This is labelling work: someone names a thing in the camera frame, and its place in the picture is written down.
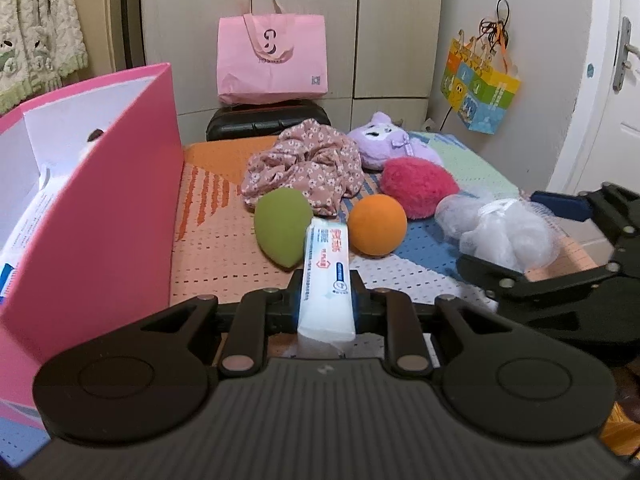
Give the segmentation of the green makeup sponge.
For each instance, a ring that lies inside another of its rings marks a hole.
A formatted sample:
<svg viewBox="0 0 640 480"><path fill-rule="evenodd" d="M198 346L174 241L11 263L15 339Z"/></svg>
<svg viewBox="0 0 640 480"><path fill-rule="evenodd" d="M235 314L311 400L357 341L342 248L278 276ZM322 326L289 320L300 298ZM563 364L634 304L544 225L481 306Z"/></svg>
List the green makeup sponge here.
<svg viewBox="0 0 640 480"><path fill-rule="evenodd" d="M262 252L277 266L291 269L304 255L306 229L314 216L308 200L294 188L278 188L255 205L254 232Z"/></svg>

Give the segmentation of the pink floral scrunchie cloth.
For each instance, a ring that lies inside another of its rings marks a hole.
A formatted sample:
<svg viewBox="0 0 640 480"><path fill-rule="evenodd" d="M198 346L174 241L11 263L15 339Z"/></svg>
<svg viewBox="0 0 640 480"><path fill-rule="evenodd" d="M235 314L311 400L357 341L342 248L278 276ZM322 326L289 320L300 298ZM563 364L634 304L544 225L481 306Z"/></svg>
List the pink floral scrunchie cloth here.
<svg viewBox="0 0 640 480"><path fill-rule="evenodd" d="M287 128L271 148L250 156L241 193L253 209L278 188L303 194L314 214L333 218L344 198L356 196L364 174L357 143L314 119Z"/></svg>

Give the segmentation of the white door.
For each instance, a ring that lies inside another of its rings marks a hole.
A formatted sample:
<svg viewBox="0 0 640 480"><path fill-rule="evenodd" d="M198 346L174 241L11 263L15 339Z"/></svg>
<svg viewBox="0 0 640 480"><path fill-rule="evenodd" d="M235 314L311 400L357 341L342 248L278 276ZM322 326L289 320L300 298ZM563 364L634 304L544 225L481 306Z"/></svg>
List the white door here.
<svg viewBox="0 0 640 480"><path fill-rule="evenodd" d="M574 189L639 189L639 0L594 0L588 65L596 90Z"/></svg>

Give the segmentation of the pink cardboard storage box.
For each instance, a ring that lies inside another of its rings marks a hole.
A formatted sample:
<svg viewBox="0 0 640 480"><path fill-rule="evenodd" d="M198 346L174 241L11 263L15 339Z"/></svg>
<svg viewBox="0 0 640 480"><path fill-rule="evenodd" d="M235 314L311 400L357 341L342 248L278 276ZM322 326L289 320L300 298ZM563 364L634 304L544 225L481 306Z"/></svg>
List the pink cardboard storage box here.
<svg viewBox="0 0 640 480"><path fill-rule="evenodd" d="M88 135L104 135L88 143ZM1 415L39 427L32 382L67 348L165 307L183 167L171 68L88 79L1 119Z"/></svg>

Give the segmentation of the cream knitted cardigan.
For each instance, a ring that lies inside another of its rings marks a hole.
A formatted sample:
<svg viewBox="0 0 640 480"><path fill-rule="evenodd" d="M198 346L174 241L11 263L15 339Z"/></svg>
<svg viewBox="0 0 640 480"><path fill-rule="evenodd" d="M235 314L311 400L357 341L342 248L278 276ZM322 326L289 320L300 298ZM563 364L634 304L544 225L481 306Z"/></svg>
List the cream knitted cardigan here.
<svg viewBox="0 0 640 480"><path fill-rule="evenodd" d="M1 0L1 111L89 65L75 0Z"/></svg>

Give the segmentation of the grey three-door wardrobe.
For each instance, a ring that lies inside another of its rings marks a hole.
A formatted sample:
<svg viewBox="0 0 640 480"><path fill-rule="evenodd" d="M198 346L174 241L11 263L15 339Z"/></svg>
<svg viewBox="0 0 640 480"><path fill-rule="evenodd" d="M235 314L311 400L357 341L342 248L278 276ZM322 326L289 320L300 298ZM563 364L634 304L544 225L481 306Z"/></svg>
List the grey three-door wardrobe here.
<svg viewBox="0 0 640 480"><path fill-rule="evenodd" d="M314 98L335 128L424 123L442 0L141 0L145 58L174 77L180 138L229 103Z"/></svg>

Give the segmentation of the orange makeup sponge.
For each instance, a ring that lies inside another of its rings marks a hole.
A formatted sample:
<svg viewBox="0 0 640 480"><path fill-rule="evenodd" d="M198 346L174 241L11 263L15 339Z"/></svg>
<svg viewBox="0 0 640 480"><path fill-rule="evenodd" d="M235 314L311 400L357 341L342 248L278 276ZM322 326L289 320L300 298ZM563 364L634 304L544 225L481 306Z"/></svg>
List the orange makeup sponge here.
<svg viewBox="0 0 640 480"><path fill-rule="evenodd" d="M401 204L393 197L374 194L363 197L348 215L352 248L369 257L385 257L400 246L408 221Z"/></svg>

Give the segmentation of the colourful paper gift bag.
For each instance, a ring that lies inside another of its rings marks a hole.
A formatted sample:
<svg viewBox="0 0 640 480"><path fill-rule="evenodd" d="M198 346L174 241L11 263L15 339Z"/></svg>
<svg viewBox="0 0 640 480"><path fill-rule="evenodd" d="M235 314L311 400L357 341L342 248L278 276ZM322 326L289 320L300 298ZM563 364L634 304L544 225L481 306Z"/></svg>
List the colourful paper gift bag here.
<svg viewBox="0 0 640 480"><path fill-rule="evenodd" d="M496 133L520 88L509 53L510 17L509 1L498 0L495 15L480 20L476 35L459 30L451 39L440 92L470 131Z"/></svg>

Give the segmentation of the black suitcase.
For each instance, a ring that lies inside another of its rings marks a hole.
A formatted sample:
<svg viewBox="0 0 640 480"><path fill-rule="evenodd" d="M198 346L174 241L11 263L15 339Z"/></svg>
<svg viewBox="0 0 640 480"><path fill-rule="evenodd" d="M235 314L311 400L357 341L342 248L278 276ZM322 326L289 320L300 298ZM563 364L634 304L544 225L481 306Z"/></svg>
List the black suitcase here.
<svg viewBox="0 0 640 480"><path fill-rule="evenodd" d="M309 100L292 100L266 105L233 105L217 110L206 128L206 141L277 136L306 119L329 126L326 111Z"/></svg>

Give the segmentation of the blue wet wipes pack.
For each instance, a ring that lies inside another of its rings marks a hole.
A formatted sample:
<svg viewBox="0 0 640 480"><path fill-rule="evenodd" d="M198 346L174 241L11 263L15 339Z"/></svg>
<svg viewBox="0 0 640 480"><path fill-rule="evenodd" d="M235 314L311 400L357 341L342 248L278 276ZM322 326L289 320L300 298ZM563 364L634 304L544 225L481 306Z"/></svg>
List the blue wet wipes pack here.
<svg viewBox="0 0 640 480"><path fill-rule="evenodd" d="M15 274L15 266L9 262L2 263L0 272L0 304L9 295L9 288Z"/></svg>

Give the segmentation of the white cat plush toy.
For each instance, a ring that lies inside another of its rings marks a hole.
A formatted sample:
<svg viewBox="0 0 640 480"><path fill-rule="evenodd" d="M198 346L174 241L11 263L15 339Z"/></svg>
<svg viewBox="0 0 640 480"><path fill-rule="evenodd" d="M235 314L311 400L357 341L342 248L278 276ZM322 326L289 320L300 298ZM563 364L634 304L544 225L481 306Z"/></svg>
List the white cat plush toy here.
<svg viewBox="0 0 640 480"><path fill-rule="evenodd" d="M87 142L92 143L96 142L101 136L104 135L104 131L102 129L94 129L92 133L88 135Z"/></svg>

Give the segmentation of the black clothes rack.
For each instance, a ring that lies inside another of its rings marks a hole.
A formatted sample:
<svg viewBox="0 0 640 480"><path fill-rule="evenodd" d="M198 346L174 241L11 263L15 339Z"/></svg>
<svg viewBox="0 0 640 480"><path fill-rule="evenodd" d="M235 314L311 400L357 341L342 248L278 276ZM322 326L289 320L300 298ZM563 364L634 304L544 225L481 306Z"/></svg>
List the black clothes rack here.
<svg viewBox="0 0 640 480"><path fill-rule="evenodd" d="M120 0L120 15L126 67L145 66L141 0Z"/></svg>

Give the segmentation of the pink tote bag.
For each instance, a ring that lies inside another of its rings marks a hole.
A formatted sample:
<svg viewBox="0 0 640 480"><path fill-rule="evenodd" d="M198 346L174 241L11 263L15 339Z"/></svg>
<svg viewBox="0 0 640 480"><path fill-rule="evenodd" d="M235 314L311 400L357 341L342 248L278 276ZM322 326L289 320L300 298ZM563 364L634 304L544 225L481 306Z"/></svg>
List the pink tote bag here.
<svg viewBox="0 0 640 480"><path fill-rule="evenodd" d="M264 105L320 99L329 90L326 20L273 12L221 18L217 38L217 91L224 105Z"/></svg>

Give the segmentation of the magenta fluffy pom pom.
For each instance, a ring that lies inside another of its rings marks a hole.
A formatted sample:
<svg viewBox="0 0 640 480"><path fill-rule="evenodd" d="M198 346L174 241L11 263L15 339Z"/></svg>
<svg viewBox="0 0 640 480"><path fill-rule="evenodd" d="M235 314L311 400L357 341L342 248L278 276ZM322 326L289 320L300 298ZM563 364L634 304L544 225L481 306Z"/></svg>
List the magenta fluffy pom pom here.
<svg viewBox="0 0 640 480"><path fill-rule="evenodd" d="M460 191L456 180L445 168L409 156L386 162L378 185L383 194L400 203L410 220L433 217L444 198Z"/></svg>

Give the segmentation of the purple Kuromi plush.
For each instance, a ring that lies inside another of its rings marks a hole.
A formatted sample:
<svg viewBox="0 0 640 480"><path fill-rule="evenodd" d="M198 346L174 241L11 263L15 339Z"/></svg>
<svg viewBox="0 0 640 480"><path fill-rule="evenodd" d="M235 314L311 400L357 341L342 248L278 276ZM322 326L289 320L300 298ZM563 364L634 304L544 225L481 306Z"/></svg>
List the purple Kuromi plush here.
<svg viewBox="0 0 640 480"><path fill-rule="evenodd" d="M439 154L426 142L410 136L396 126L390 116L376 112L363 126L352 129L347 135L356 144L363 168L382 171L386 162L401 157L415 157L444 166Z"/></svg>

